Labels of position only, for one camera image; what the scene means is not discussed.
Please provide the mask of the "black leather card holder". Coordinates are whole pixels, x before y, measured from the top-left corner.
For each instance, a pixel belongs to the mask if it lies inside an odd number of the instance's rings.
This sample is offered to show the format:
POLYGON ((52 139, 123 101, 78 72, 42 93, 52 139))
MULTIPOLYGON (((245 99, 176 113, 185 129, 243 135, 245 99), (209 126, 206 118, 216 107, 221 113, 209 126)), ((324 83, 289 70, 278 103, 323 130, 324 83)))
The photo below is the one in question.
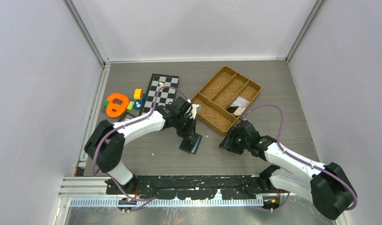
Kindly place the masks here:
POLYGON ((179 146, 179 149, 191 154, 196 154, 201 140, 202 135, 200 134, 195 134, 189 138, 184 138, 179 146))

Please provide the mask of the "woven wicker tray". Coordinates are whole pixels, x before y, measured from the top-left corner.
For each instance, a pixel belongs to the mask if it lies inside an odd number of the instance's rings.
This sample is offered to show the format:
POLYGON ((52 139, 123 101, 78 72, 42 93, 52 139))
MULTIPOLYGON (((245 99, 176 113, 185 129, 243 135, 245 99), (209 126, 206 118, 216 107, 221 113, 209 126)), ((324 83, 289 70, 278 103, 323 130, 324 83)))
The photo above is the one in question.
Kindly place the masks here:
POLYGON ((224 66, 197 92, 191 102, 201 106, 197 119, 219 135, 225 136, 241 117, 228 111, 231 104, 242 97, 248 101, 245 108, 249 109, 261 89, 260 84, 224 66))

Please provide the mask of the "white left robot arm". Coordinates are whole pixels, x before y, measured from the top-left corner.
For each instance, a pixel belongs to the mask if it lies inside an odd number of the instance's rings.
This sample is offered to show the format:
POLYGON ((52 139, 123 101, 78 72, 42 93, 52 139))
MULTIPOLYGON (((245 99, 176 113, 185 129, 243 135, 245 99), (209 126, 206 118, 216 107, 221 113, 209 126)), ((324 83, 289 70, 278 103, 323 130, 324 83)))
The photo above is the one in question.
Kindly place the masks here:
POLYGON ((196 154, 202 136, 195 132, 199 104, 178 97, 173 103, 160 105, 150 112, 125 122, 110 123, 101 121, 85 144, 85 153, 95 166, 107 173, 118 183, 125 194, 136 188, 133 172, 122 162, 123 148, 135 139, 155 131, 175 128, 183 139, 180 149, 196 154))

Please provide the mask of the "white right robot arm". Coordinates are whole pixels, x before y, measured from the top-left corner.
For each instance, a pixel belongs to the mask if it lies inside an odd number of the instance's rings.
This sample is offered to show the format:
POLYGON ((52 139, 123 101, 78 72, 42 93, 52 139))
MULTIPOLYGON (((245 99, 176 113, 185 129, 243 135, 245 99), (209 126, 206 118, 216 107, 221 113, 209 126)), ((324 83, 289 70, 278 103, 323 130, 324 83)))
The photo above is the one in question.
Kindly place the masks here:
POLYGON ((233 126, 219 147, 239 155, 247 150, 269 162, 259 174, 262 190, 294 193, 310 201, 328 219, 336 220, 357 205, 357 194, 340 165, 325 165, 299 155, 276 139, 261 136, 248 120, 233 126))

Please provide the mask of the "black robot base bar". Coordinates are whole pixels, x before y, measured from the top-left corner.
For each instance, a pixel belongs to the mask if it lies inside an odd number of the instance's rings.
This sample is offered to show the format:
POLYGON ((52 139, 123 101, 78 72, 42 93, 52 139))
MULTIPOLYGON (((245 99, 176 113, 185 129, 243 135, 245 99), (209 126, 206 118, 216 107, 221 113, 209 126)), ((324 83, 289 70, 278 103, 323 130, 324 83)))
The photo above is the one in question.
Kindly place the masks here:
POLYGON ((119 195, 123 190, 141 199, 155 197, 160 200, 210 200, 217 193, 222 195, 223 200, 242 200, 254 199, 257 194, 280 192, 266 179, 252 175, 139 175, 125 185, 118 186, 112 179, 105 183, 108 195, 119 195))

